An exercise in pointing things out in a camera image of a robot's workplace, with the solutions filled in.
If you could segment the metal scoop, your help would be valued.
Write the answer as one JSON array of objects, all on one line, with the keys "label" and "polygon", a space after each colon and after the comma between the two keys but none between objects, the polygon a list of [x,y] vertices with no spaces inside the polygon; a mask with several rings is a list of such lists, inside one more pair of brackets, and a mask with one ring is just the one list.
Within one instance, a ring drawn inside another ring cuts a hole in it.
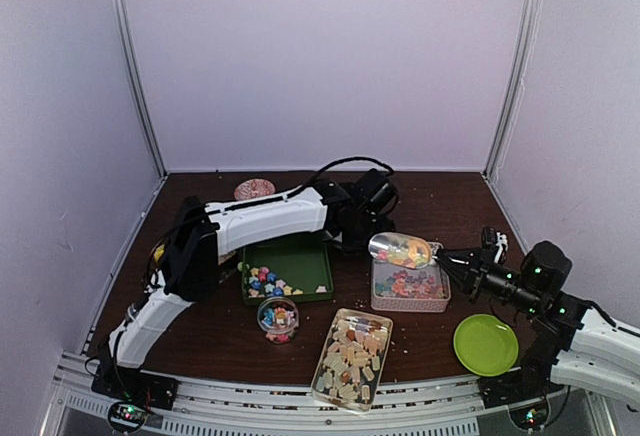
[{"label": "metal scoop", "polygon": [[382,232],[369,240],[368,252],[375,262],[417,270],[433,265],[434,256],[441,247],[440,243],[416,236]]}]

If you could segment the green tray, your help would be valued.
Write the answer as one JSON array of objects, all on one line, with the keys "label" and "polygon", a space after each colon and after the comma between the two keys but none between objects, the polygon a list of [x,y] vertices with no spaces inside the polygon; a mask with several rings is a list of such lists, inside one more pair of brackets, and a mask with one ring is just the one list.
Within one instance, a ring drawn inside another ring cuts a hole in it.
[{"label": "green tray", "polygon": [[257,306],[272,296],[295,303],[330,300],[334,284],[325,244],[312,234],[294,234],[245,247],[242,298]]}]

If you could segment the pink tin of star candies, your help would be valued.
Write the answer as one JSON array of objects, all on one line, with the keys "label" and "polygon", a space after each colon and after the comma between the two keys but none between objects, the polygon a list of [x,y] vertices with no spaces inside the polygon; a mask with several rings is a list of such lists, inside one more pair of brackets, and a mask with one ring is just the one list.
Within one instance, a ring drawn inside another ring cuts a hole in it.
[{"label": "pink tin of star candies", "polygon": [[370,304],[374,310],[442,313],[450,299],[448,276],[435,263],[421,269],[379,261],[371,264]]}]

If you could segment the clear plastic jar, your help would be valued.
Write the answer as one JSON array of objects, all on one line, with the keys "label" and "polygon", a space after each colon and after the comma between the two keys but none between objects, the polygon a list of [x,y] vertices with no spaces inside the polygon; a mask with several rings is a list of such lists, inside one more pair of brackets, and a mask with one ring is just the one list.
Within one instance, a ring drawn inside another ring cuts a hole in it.
[{"label": "clear plastic jar", "polygon": [[258,307],[257,322],[268,341],[285,344],[294,339],[299,329],[299,310],[288,298],[270,297]]}]

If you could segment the cream tin of popsicle candies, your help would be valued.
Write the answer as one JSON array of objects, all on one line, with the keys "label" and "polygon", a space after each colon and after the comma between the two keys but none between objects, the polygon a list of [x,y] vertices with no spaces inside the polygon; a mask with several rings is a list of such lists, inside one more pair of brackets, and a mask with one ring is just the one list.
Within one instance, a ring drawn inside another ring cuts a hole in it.
[{"label": "cream tin of popsicle candies", "polygon": [[329,327],[311,383],[312,396],[354,412],[374,403],[394,323],[390,318],[341,308]]}]

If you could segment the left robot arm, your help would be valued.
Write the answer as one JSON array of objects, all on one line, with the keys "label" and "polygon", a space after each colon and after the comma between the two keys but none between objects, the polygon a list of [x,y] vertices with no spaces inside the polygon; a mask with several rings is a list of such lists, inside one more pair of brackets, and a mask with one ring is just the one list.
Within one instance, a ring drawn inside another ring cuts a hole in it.
[{"label": "left robot arm", "polygon": [[138,371],[147,354],[187,308],[219,286],[222,255],[275,238],[319,234],[347,251],[365,250],[376,233],[394,227],[389,214],[399,195],[394,171],[380,162],[354,182],[315,172],[303,184],[245,201],[183,201],[173,226],[160,238],[144,276],[142,299],[98,347],[106,385],[123,400],[144,389]]}]

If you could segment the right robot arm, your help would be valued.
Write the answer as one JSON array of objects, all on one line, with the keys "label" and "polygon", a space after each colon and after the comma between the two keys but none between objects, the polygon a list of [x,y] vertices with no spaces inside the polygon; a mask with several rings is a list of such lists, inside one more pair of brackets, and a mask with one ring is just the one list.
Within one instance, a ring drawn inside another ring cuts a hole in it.
[{"label": "right robot arm", "polygon": [[595,392],[639,407],[639,331],[563,285],[571,260],[542,241],[519,270],[496,263],[496,249],[440,249],[438,266],[471,301],[486,294],[526,316],[536,334],[504,387],[529,399],[554,385]]}]

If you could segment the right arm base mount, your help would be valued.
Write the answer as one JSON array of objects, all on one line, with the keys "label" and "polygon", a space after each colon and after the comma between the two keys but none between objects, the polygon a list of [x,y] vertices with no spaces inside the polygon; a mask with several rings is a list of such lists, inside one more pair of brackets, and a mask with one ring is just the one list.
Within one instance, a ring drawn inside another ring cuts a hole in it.
[{"label": "right arm base mount", "polygon": [[570,386],[552,383],[535,368],[480,377],[477,384],[486,409],[506,406],[512,424],[528,434],[551,427],[563,415],[571,394]]}]

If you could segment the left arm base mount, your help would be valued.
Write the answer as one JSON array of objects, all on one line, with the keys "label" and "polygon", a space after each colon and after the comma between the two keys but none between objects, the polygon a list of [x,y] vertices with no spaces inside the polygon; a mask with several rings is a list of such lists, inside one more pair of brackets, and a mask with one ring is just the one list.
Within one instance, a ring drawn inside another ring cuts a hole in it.
[{"label": "left arm base mount", "polygon": [[171,377],[100,364],[91,390],[113,399],[107,423],[119,433],[130,434],[140,430],[157,410],[173,408],[178,385]]}]

